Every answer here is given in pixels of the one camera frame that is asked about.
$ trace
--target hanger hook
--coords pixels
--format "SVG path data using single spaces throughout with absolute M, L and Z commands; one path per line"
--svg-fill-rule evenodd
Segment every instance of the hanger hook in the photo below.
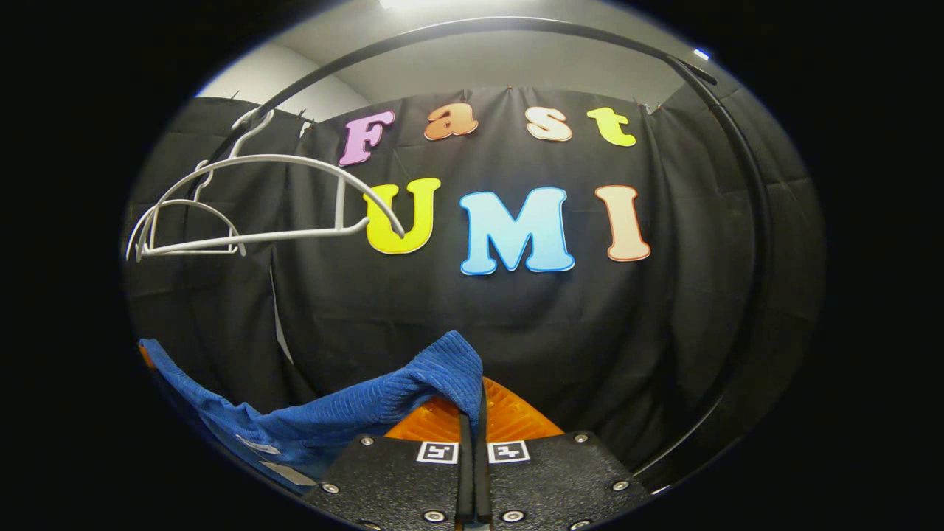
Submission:
M 243 121 L 248 119 L 252 114 L 254 114 L 258 110 L 259 108 L 256 108 L 240 116 L 240 119 L 236 120 L 236 123 L 234 123 L 230 129 L 236 129 L 237 127 L 239 127 L 240 124 L 243 123 Z M 229 151 L 229 158 L 232 159 L 233 157 L 236 157 L 237 155 L 239 155 L 239 151 L 240 149 L 243 148 L 243 144 L 245 143 L 245 141 L 256 136 L 257 134 L 259 134 L 261 130 L 265 128 L 265 126 L 268 126 L 269 122 L 272 121 L 272 117 L 275 116 L 275 114 L 276 114 L 275 109 L 272 109 L 271 111 L 267 112 L 265 114 L 265 117 L 262 118 L 262 121 L 259 122 L 258 125 L 256 125 L 254 128 L 247 131 L 243 136 L 239 137 L 239 140 L 237 140 L 236 143 L 233 144 L 232 150 Z
M 242 124 L 244 120 L 248 119 L 252 115 L 252 113 L 257 111 L 258 109 L 259 108 L 257 107 L 256 109 L 253 109 L 252 111 L 249 111 L 246 114 L 243 114 L 242 116 L 240 116 L 239 120 L 236 120 L 236 122 L 233 123 L 230 130 L 236 129 L 237 127 L 239 127 L 239 125 Z M 262 121 L 256 125 L 256 127 L 250 129 L 243 136 L 239 137 L 239 140 L 237 140 L 236 143 L 233 144 L 233 148 L 232 150 L 229 151 L 229 156 L 227 158 L 233 159 L 237 157 L 239 155 L 240 149 L 243 148 L 243 144 L 245 143 L 245 141 L 256 136 L 257 134 L 259 134 L 259 131 L 263 130 L 265 126 L 268 126 L 269 122 L 272 121 L 272 117 L 275 116 L 275 114 L 276 114 L 275 110 L 269 111 L 265 115 L 265 117 L 262 118 Z M 194 168 L 194 171 L 207 165 L 208 162 L 209 161 L 200 161 L 200 163 L 196 165 L 196 168 Z M 196 191 L 194 192 L 194 201 L 197 201 L 197 202 L 200 201 L 200 191 L 206 188 L 207 185 L 209 185 L 212 180 L 213 180 L 213 172 L 210 172 L 207 178 L 203 182 L 201 182 L 199 186 L 196 187 Z

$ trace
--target orange gripper pad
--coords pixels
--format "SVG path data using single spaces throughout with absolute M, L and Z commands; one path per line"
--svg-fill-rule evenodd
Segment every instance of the orange gripper pad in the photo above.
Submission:
M 459 408 L 442 397 L 432 397 L 387 432 L 406 440 L 459 442 Z
M 529 403 L 488 378 L 488 442 L 528 440 L 562 435 L 564 432 Z M 459 408 L 444 398 L 433 397 L 387 432 L 387 437 L 407 440 L 459 442 Z
M 154 362 L 151 361 L 151 356 L 147 355 L 147 349 L 144 348 L 144 345 L 138 343 L 138 350 L 141 351 L 141 356 L 144 358 L 144 364 L 147 365 L 147 368 L 157 369 L 154 367 Z
M 488 378 L 483 380 L 485 396 L 488 398 L 488 428 L 485 432 L 488 442 L 529 440 L 564 434 L 561 428 L 512 391 Z

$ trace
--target towel label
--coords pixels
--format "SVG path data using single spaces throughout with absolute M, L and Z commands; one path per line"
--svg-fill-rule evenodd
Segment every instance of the towel label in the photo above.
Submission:
M 423 463 L 454 465 L 459 462 L 459 443 L 423 441 L 416 460 Z
M 489 463 L 514 463 L 515 461 L 531 461 L 525 441 L 512 440 L 488 443 Z
M 234 435 L 236 435 L 236 438 L 240 439 L 243 444 L 249 448 L 255 448 L 256 450 L 259 450 L 260 452 L 266 452 L 267 454 L 282 455 L 282 452 L 280 452 L 275 446 L 269 446 L 268 444 L 256 444 L 255 442 L 249 442 L 248 440 L 239 437 L 238 434 Z
M 273 472 L 284 477 L 285 479 L 291 481 L 296 485 L 304 485 L 307 487 L 313 487 L 315 483 L 308 476 L 302 475 L 297 470 L 291 467 L 285 467 L 283 465 L 277 465 L 275 463 L 270 463 L 268 461 L 260 461 L 263 465 L 271 469 Z

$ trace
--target letter m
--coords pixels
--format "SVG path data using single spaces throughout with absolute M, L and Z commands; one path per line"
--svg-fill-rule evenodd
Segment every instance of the letter m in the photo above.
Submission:
M 469 256 L 460 266 L 466 275 L 488 275 L 497 269 L 489 242 L 509 271 L 517 269 L 528 240 L 531 257 L 525 267 L 535 272 L 567 271 L 574 257 L 567 254 L 561 208 L 567 192 L 544 187 L 531 190 L 517 219 L 492 192 L 477 192 L 459 200 L 469 216 Z

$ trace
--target blue ribbed cloth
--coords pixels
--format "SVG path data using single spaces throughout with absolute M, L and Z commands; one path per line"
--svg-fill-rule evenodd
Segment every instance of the blue ribbed cloth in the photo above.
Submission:
M 255 462 L 257 457 L 264 457 L 318 475 L 354 436 L 385 434 L 436 394 L 469 416 L 473 435 L 478 431 L 481 358 L 457 332 L 447 333 L 399 370 L 266 415 L 248 403 L 233 405 L 200 386 L 180 370 L 157 340 L 142 339 L 141 344 L 164 379 L 221 441 L 233 449 L 234 441 L 240 439 L 238 454 L 244 460 L 252 459 L 250 464 L 257 470 L 263 470 Z M 260 448 L 263 450 L 251 457 L 245 451 Z M 286 484 L 281 476 L 274 478 Z

